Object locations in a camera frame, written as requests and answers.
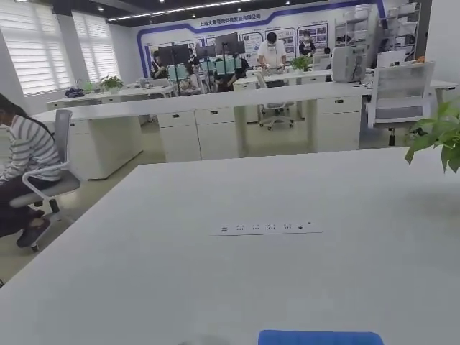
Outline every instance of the long hair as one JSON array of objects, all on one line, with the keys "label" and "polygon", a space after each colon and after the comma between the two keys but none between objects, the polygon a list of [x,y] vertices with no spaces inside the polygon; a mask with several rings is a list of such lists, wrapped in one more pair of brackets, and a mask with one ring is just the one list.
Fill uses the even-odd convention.
[{"label": "long hair", "polygon": [[50,130],[42,122],[36,119],[33,119],[32,117],[27,115],[27,113],[24,111],[23,108],[11,102],[7,97],[3,96],[1,93],[0,93],[0,110],[3,110],[8,114],[14,114],[20,117],[24,117],[25,119],[28,119],[32,122],[35,122],[40,127],[42,127],[46,132],[48,132],[50,136],[54,139]]}]

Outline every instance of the led light strip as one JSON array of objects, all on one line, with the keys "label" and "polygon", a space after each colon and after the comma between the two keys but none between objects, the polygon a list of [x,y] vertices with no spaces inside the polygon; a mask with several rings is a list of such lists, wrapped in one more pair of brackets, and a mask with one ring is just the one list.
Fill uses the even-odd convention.
[{"label": "led light strip", "polygon": [[142,18],[142,17],[154,17],[154,16],[160,16],[162,14],[190,11],[190,10],[193,10],[193,9],[206,9],[206,8],[209,8],[209,7],[218,7],[218,6],[239,4],[239,3],[242,3],[242,2],[249,2],[249,1],[252,1],[252,0],[232,0],[232,1],[225,1],[225,2],[216,2],[215,4],[206,4],[206,5],[198,5],[198,6],[191,6],[191,7],[183,7],[183,8],[180,8],[180,9],[168,9],[166,11],[143,13],[143,14],[134,14],[132,16],[110,18],[110,19],[107,19],[107,21],[108,22],[116,22],[116,21],[124,20],[124,19]]}]

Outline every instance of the gray chair seat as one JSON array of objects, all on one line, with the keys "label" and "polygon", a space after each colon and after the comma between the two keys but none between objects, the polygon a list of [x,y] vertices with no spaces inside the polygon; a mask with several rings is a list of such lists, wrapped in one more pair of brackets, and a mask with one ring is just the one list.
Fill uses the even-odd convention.
[{"label": "gray chair seat", "polygon": [[[59,196],[61,194],[66,194],[74,190],[79,189],[80,181],[77,179],[70,171],[63,170],[61,172],[61,179],[58,184],[52,186],[51,188],[42,190],[43,194],[49,197]],[[42,199],[35,193],[31,191],[30,194],[20,196],[18,198],[10,201],[9,205],[11,207],[24,207],[27,205],[32,205],[33,203],[38,203]]]}]

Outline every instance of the person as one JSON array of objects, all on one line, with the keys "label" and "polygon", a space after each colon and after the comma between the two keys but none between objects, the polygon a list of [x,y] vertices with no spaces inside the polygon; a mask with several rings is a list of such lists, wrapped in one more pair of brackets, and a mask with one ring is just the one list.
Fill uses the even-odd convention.
[{"label": "person", "polygon": [[[0,94],[0,125],[9,127],[10,156],[0,173],[0,237],[23,229],[18,247],[32,246],[50,227],[41,218],[43,211],[25,206],[13,208],[9,203],[20,196],[33,193],[23,182],[23,174],[60,163],[58,148],[48,128],[29,117],[25,111]],[[29,181],[39,190],[47,189],[60,180],[60,169],[41,172]]]},{"label": "person", "polygon": [[313,55],[316,51],[315,45],[308,32],[303,36],[303,42],[299,45],[299,53],[302,56]]},{"label": "person", "polygon": [[187,70],[188,79],[180,81],[180,91],[186,94],[197,94],[200,93],[200,84],[198,83],[198,77],[193,71],[191,63],[185,64]]},{"label": "person", "polygon": [[[234,54],[233,58],[237,59],[239,57],[238,54]],[[216,59],[216,62],[222,61],[223,59],[218,57]],[[228,91],[233,91],[234,87],[233,84],[235,81],[241,78],[246,78],[246,71],[249,69],[249,63],[247,62],[246,59],[241,58],[241,68],[237,68],[235,70],[235,74],[233,75],[218,75],[217,72],[214,75],[214,80],[217,82],[218,87],[217,87],[217,92],[228,92]]]},{"label": "person", "polygon": [[257,61],[264,69],[284,68],[286,64],[286,49],[282,40],[274,32],[269,32],[267,39],[262,42],[257,52]]},{"label": "person", "polygon": [[190,55],[190,63],[192,64],[193,67],[197,67],[200,65],[200,60],[196,57],[196,55],[193,53],[192,48],[188,48],[188,54]]},{"label": "person", "polygon": [[167,79],[166,66],[161,63],[160,53],[158,50],[153,52],[152,71],[150,76],[154,79]]}]

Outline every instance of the window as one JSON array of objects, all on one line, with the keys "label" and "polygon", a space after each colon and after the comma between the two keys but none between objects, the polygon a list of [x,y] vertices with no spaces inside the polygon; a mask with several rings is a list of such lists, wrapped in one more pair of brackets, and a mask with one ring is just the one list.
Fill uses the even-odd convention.
[{"label": "window", "polygon": [[120,76],[109,25],[104,18],[73,12],[73,21],[80,39],[90,81],[106,76]]},{"label": "window", "polygon": [[0,29],[24,95],[70,86],[67,56],[50,7],[0,0]]}]

